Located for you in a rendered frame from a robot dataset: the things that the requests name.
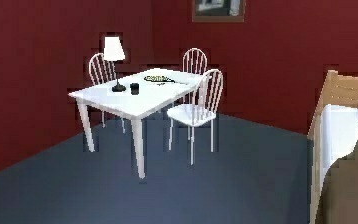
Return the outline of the white spindle-back chair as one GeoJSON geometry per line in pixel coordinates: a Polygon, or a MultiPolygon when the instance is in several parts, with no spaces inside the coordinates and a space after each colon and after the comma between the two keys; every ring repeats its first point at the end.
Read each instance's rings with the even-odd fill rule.
{"type": "Polygon", "coordinates": [[[188,49],[182,58],[182,71],[202,75],[207,69],[207,56],[198,48],[188,49]]]}
{"type": "Polygon", "coordinates": [[[88,73],[93,85],[113,81],[116,79],[115,63],[106,61],[103,53],[96,53],[89,60],[88,73]]]}
{"type": "Polygon", "coordinates": [[[189,101],[174,106],[167,111],[170,118],[169,149],[172,149],[173,125],[177,121],[188,127],[190,141],[190,164],[195,161],[195,129],[210,123],[210,151],[214,151],[214,120],[223,92],[223,73],[210,69],[202,75],[201,81],[192,92],[189,101]]]}

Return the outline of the white table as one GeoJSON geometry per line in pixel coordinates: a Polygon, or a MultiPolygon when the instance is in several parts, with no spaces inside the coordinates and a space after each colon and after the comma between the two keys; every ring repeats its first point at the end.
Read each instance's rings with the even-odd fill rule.
{"type": "Polygon", "coordinates": [[[202,76],[198,74],[153,68],[120,78],[119,83],[126,87],[123,92],[112,91],[112,87],[116,84],[116,81],[113,80],[69,93],[69,96],[77,102],[89,151],[94,152],[95,146],[88,116],[88,106],[130,120],[138,175],[143,179],[145,177],[145,159],[142,120],[194,91],[201,79],[202,76]],[[173,79],[174,83],[157,85],[144,80],[144,77],[148,75],[166,76],[173,79]],[[131,83],[139,84],[138,95],[131,94],[131,83]]]}

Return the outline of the dark flat oval object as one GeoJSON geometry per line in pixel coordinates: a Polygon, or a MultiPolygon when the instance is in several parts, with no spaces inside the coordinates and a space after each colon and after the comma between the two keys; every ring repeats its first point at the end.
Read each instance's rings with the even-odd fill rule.
{"type": "Polygon", "coordinates": [[[157,85],[163,85],[165,83],[174,83],[173,79],[161,75],[148,75],[144,77],[144,80],[156,83],[157,85]]]}

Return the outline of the white shade table lamp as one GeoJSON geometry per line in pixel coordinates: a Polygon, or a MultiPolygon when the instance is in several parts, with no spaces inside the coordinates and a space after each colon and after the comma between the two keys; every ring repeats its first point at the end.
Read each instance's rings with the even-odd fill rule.
{"type": "Polygon", "coordinates": [[[123,61],[125,53],[118,36],[104,38],[104,59],[110,62],[123,61]]]}

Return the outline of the brown framed picture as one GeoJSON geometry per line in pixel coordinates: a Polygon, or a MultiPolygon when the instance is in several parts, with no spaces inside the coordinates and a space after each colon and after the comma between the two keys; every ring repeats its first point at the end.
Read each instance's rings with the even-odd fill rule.
{"type": "Polygon", "coordinates": [[[192,21],[243,22],[247,0],[192,0],[192,21]]]}

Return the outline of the wooden bed with brown blanket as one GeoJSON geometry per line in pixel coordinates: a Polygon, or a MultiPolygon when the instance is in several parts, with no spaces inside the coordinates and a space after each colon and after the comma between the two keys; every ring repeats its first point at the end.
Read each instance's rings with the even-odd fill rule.
{"type": "Polygon", "coordinates": [[[308,139],[309,224],[358,224],[358,77],[327,72],[308,139]]]}

